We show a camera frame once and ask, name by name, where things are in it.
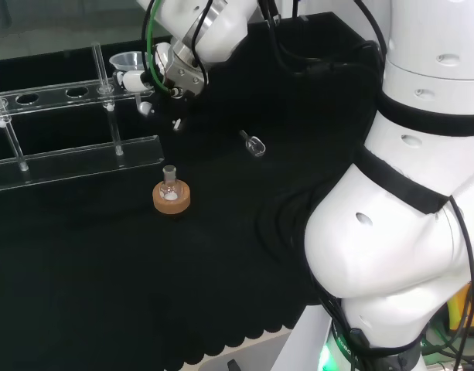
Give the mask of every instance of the black table surface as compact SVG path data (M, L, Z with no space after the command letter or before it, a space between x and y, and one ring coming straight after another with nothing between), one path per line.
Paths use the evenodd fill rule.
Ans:
M358 41L332 14L281 28L297 53ZM129 49L138 43L105 46L104 56ZM91 79L91 61L87 49L1 61L0 89ZM315 301L289 252L262 247L256 214L349 163L373 81L354 69L288 77L263 24L210 79L183 134L119 105L122 137L159 134L164 164L190 185L182 217L152 205L162 166L0 192L0 370L177 370L292 328ZM246 151L240 129L267 145L263 158ZM15 130L25 153L107 140L100 107L16 117ZM0 132L1 156L10 152Z

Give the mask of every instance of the green light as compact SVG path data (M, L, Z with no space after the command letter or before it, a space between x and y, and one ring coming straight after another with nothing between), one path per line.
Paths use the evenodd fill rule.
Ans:
M338 371L338 366L335 359L331 356L327 345L324 345L322 348L317 371Z

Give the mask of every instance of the green cable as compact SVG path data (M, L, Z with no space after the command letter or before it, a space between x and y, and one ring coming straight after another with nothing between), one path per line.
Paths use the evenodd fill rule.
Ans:
M159 6L161 5L162 0L156 0L154 7L152 8L151 12L151 21L149 22L149 27L147 31L147 59L149 62L149 67L151 70L151 75L156 84L159 86L159 89L165 91L166 93L169 92L169 89L165 87L162 82L159 80L158 75L156 74L156 70L154 68L154 63L152 62L152 29L154 28L154 18L156 15L156 12L158 11Z
M440 333L440 331L437 329L437 328L434 328L435 330L435 333L437 336L439 336L439 338L443 341L443 342L446 342L447 341L447 338L445 336L443 336L442 333Z

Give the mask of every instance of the small glass vial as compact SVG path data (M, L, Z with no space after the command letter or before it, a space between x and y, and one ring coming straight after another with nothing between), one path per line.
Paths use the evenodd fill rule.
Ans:
M165 180L159 187L159 195L166 201L175 201L182 197L183 187L176 179L176 167L167 165L162 172L165 174Z

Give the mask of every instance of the clear vertical rod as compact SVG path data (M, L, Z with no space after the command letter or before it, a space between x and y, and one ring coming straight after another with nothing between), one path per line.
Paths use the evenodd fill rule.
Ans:
M107 80L106 67L104 66L103 53L101 52L100 43L92 44L92 54L94 55L94 62L96 63L97 77L100 81L100 86L97 91L100 94L110 94L113 91L113 87ZM121 156L123 155L123 148L121 147L120 133L118 131L118 123L116 121L116 113L114 112L114 100L107 100L103 103L103 107L106 110L107 122L110 126L111 138L113 139L114 152Z
M114 112L114 102L107 102L104 104L107 113L107 122L110 125L111 137L113 138L114 152L121 156L123 155L123 148L121 147L120 133L118 132L118 123L116 121L116 113Z
M97 77L101 84L98 91L101 94L109 94L113 91L113 87L107 81L106 66L104 65L100 43L92 43L92 54L94 56L94 62L96 63Z
M19 168L21 171L26 172L29 170L26 160L23 157L22 149L20 148L19 140L13 130L12 118L8 116L6 112L6 106L8 102L3 100L0 96L0 128L5 129L6 137L8 138L10 147L12 148L13 154L17 162L19 163Z

